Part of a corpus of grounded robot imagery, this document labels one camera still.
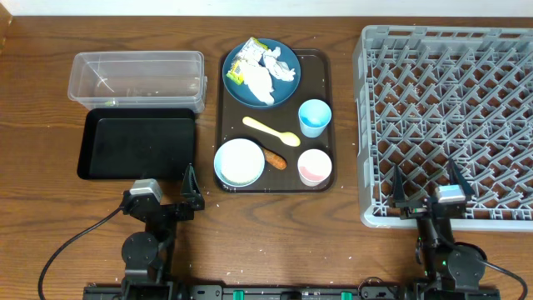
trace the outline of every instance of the pink cup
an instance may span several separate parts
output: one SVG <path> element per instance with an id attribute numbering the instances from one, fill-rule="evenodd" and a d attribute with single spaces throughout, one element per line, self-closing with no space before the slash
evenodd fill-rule
<path id="1" fill-rule="evenodd" d="M 298 173 L 303 184 L 315 187 L 331 174 L 331 159 L 323 151 L 307 150 L 298 158 Z"/>

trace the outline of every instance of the table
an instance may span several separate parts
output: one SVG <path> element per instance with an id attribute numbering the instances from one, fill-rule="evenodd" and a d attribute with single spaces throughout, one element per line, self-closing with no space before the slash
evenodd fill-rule
<path id="1" fill-rule="evenodd" d="M 358 284 L 368 276 L 406 282 L 423 276 L 415 230 L 371 229 L 359 217 L 357 120 L 351 53 L 369 24 L 533 27 L 533 19 L 423 17 L 15 17 L 0 56 L 0 298 L 37 298 L 52 253 L 107 216 L 132 181 L 84 181 L 76 167 L 86 108 L 67 98 L 79 52 L 198 50 L 206 59 L 207 107 L 197 116 L 197 178 L 206 210 L 178 225 L 173 272 L 187 283 L 227 285 Z M 217 74 L 222 54 L 253 35 L 294 48 L 319 48 L 331 60 L 338 179 L 311 195 L 236 195 L 213 182 Z M 162 183 L 166 201 L 179 195 Z M 50 299 L 81 298 L 89 283 L 119 283 L 122 243 L 143 230 L 117 215 L 56 259 L 44 282 Z M 489 259 L 533 284 L 533 235 L 457 232 Z M 482 283 L 502 298 L 520 285 L 488 271 Z"/>

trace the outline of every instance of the spoon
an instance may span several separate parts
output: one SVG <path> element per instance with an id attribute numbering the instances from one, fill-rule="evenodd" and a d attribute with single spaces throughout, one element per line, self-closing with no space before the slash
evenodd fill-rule
<path id="1" fill-rule="evenodd" d="M 291 147 L 298 147 L 300 146 L 300 138 L 296 136 L 296 134 L 292 132 L 277 132 L 276 130 L 268 127 L 267 125 L 251 118 L 251 117 L 244 117 L 242 119 L 242 123 L 244 125 L 247 125 L 251 128 L 255 128 L 257 130 L 261 130 L 264 133 L 269 133 L 273 136 L 276 136 L 281 139 L 281 141 Z"/>

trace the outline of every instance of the blue plate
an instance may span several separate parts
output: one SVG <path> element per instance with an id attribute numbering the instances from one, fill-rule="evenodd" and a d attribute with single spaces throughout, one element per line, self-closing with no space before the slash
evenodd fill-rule
<path id="1" fill-rule="evenodd" d="M 284 82 L 282 80 L 275 79 L 271 75 L 272 86 L 274 87 L 274 92 L 271 92 L 271 95 L 274 98 L 274 104 L 268 106 L 266 103 L 259 101 L 259 99 L 254 96 L 246 84 L 243 83 L 238 85 L 226 76 L 227 71 L 229 71 L 232 67 L 233 58 L 239 51 L 241 51 L 244 43 L 237 46 L 227 55 L 224 65 L 222 66 L 222 80 L 224 81 L 224 86 L 226 87 L 227 91 L 240 103 L 250 108 L 273 108 L 285 102 L 294 93 L 294 91 L 296 91 L 296 88 L 298 88 L 298 83 L 300 83 L 301 76 L 300 62 L 298 62 L 296 54 L 294 54 L 289 47 L 278 41 L 268 38 L 259 38 L 259 42 L 267 45 L 271 50 L 279 47 L 281 49 L 281 55 L 277 58 L 277 60 L 280 62 L 285 62 L 289 66 L 289 69 L 294 68 L 294 72 L 296 72 L 294 75 L 294 80 L 291 82 Z"/>

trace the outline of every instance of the white tissue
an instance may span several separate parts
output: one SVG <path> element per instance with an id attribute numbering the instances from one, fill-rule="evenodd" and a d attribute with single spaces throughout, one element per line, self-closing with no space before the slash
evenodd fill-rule
<path id="1" fill-rule="evenodd" d="M 294 69 L 289 70 L 286 62 L 278 62 L 277 58 L 281 55 L 281 49 L 276 47 L 274 51 L 268 50 L 263 53 L 263 62 L 268 72 L 275 78 L 291 82 L 294 80 Z"/>
<path id="2" fill-rule="evenodd" d="M 241 69 L 244 75 L 244 84 L 250 88 L 257 99 L 268 106 L 274 104 L 274 98 L 270 94 L 274 92 L 274 88 L 268 70 L 259 64 L 251 65 L 247 62 L 242 62 Z"/>

